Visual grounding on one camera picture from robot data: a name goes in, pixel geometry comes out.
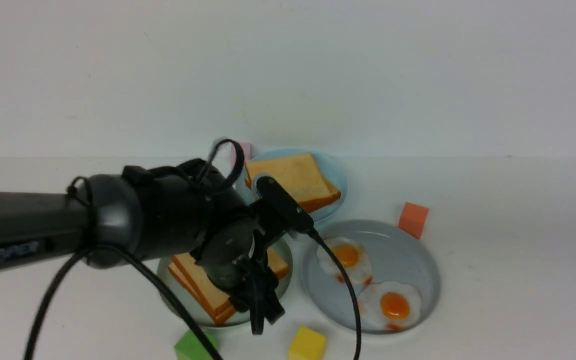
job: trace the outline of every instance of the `black cable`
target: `black cable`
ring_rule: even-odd
[[[37,310],[37,314],[34,317],[34,322],[32,322],[32,328],[30,328],[30,335],[28,336],[28,342],[25,346],[25,353],[23,355],[23,360],[32,360],[35,347],[37,346],[37,340],[39,338],[39,332],[41,331],[42,324],[44,323],[44,319],[46,318],[46,313],[48,312],[48,307],[50,306],[53,297],[55,296],[55,292],[61,285],[62,281],[68,274],[77,262],[85,258],[91,251],[102,249],[102,250],[110,250],[117,253],[117,255],[121,256],[126,262],[130,263],[141,275],[146,277],[158,291],[160,291],[166,300],[172,305],[174,310],[179,314],[179,317],[188,325],[190,331],[197,337],[201,345],[208,351],[208,354],[213,358],[213,360],[223,360],[222,356],[217,352],[217,349],[213,346],[213,344],[208,340],[205,333],[199,328],[197,322],[190,316],[188,310],[182,305],[179,299],[173,294],[173,292],[169,289],[169,287],[164,284],[157,275],[151,271],[151,269],[147,268],[139,259],[133,256],[128,251],[116,246],[114,244],[97,244],[96,246],[89,246],[87,248],[83,248],[80,251],[77,251],[73,256],[70,257],[66,261],[64,265],[57,271],[57,274],[54,276],[50,286],[46,290],[46,293],[41,299],[41,303],[39,304],[39,310]]]
[[[222,192],[230,188],[231,186],[234,185],[235,182],[237,182],[237,179],[240,178],[240,175],[242,175],[245,157],[244,157],[244,150],[240,145],[240,143],[232,139],[222,139],[219,142],[217,142],[217,144],[215,144],[212,147],[210,155],[208,155],[208,159],[206,160],[206,164],[204,164],[201,171],[199,171],[199,175],[197,176],[197,178],[195,178],[197,184],[200,184],[202,180],[204,180],[206,174],[208,173],[208,170],[210,170],[210,166],[213,164],[213,160],[215,160],[215,157],[217,156],[217,152],[223,145],[228,143],[232,144],[232,146],[235,148],[235,163],[228,176],[226,176],[224,182],[219,184],[219,186],[217,186],[216,189],[213,189],[215,193]]]
[[[114,244],[98,244],[96,246],[96,249],[114,251],[115,253],[117,253],[117,255],[121,256],[124,260],[126,260],[126,262],[130,263],[135,269],[137,269],[137,271],[140,272],[141,275],[143,275],[147,280],[149,280],[157,288],[157,290],[161,292],[161,294],[166,298],[166,300],[170,303],[170,305],[172,305],[176,313],[179,314],[179,317],[181,317],[181,319],[188,325],[190,331],[192,331],[195,337],[197,337],[197,340],[199,340],[201,345],[206,349],[206,351],[208,351],[210,357],[213,358],[213,360],[223,360],[222,356],[213,346],[212,342],[208,340],[208,337],[201,330],[199,325],[197,325],[195,319],[193,319],[193,317],[190,316],[190,313],[182,305],[181,301],[179,301],[179,299],[175,296],[175,294],[173,294],[173,292],[169,289],[169,287],[167,287],[166,284],[164,284],[164,282],[160,278],[158,278],[153,271],[151,271],[151,269],[147,268],[146,265],[144,265],[144,263],[141,262],[141,260],[132,255],[132,253]]]
[[[32,322],[32,327],[30,328],[30,334],[28,335],[28,343],[25,346],[23,360],[32,360],[33,356],[35,355],[35,347],[37,346],[37,338],[39,337],[39,332],[42,329],[42,324],[44,323],[46,313],[48,312],[48,307],[50,306],[50,303],[53,300],[59,285],[61,285],[62,281],[68,274],[68,271],[70,271],[73,266],[80,260],[85,258],[91,251],[91,247],[83,248],[82,250],[77,251],[73,256],[70,257],[70,259],[66,261],[64,265],[62,265],[59,271],[57,271],[57,274],[55,274],[52,282],[48,286],[48,289],[46,289],[46,293],[41,299],[39,310],[37,310],[37,314],[34,316],[34,321]]]
[[[232,146],[234,146],[235,148],[235,164],[232,167],[232,170],[230,171],[228,176],[226,176],[226,178],[221,184],[211,187],[201,186],[201,181],[206,177],[206,174],[210,170],[210,166],[213,160],[215,159],[215,155],[217,155],[217,151],[222,145],[227,143],[231,143]],[[194,191],[200,194],[205,194],[207,196],[214,196],[216,194],[227,191],[228,189],[233,187],[235,182],[237,182],[237,179],[240,177],[240,175],[242,175],[242,171],[244,169],[244,162],[245,157],[242,146],[237,141],[231,139],[222,139],[212,148],[210,152],[210,158],[208,159],[206,164],[201,168],[201,171],[199,171],[199,175],[196,178],[190,178],[188,174],[186,174],[179,167],[175,166],[160,166],[156,168],[151,168],[149,171],[153,173],[156,178],[162,178],[164,176],[170,176],[170,175],[178,176],[179,178],[185,180]]]
[[[355,325],[355,333],[357,335],[356,344],[354,346],[354,360],[359,360],[359,353],[362,350],[362,320],[359,315],[359,304],[357,303],[357,296],[355,295],[355,289],[353,289],[353,285],[350,283],[350,278],[348,277],[348,273],[344,269],[344,266],[339,262],[337,256],[334,255],[333,251],[327,246],[324,242],[324,239],[320,236],[320,233],[317,230],[313,229],[308,231],[309,237],[311,237],[319,246],[321,246],[324,251],[328,254],[328,256],[332,259],[334,264],[339,271],[341,272],[341,276],[343,277],[343,282],[345,282],[346,287],[348,287],[348,291],[350,292],[350,300],[352,301],[352,310],[354,310],[354,325]]]

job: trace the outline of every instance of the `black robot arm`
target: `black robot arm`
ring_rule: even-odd
[[[266,249],[290,230],[306,232],[313,221],[269,177],[258,180],[262,198],[247,206],[232,187],[243,168],[239,144],[233,145],[241,160],[228,178],[211,164],[227,142],[233,141],[217,143],[208,161],[126,166],[121,175],[73,182],[67,194],[0,193],[0,270],[91,246],[97,247],[84,258],[91,267],[126,263],[100,244],[140,261],[190,253],[236,310],[250,310],[251,330],[261,334],[265,319],[272,324],[284,314]]]

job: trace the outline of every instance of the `egg yolk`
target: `egg yolk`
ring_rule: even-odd
[[[381,312],[388,319],[404,320],[410,315],[410,305],[404,296],[397,292],[387,292],[379,301]]]
[[[359,251],[349,244],[339,244],[331,250],[343,268],[354,267],[359,262]]]

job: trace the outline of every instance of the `white wall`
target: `white wall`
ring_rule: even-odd
[[[576,156],[576,1],[0,0],[0,157]]]

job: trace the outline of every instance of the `light blue plate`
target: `light blue plate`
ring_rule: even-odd
[[[333,183],[334,186],[336,186],[336,188],[341,192],[341,198],[339,198],[337,201],[310,214],[315,223],[318,223],[331,217],[337,210],[339,210],[339,208],[341,208],[342,204],[346,200],[346,197],[348,196],[348,179],[346,178],[344,168],[337,160],[320,151],[306,150],[304,148],[277,148],[276,150],[261,153],[261,155],[253,157],[252,161],[277,159],[301,153],[311,153],[315,158],[315,162],[317,163],[319,171],[321,171],[322,175],[327,178],[329,182]],[[255,196],[246,186],[246,177],[247,173],[246,169],[244,169],[241,173],[241,176],[235,183],[235,189],[247,204],[251,204],[255,201]]]

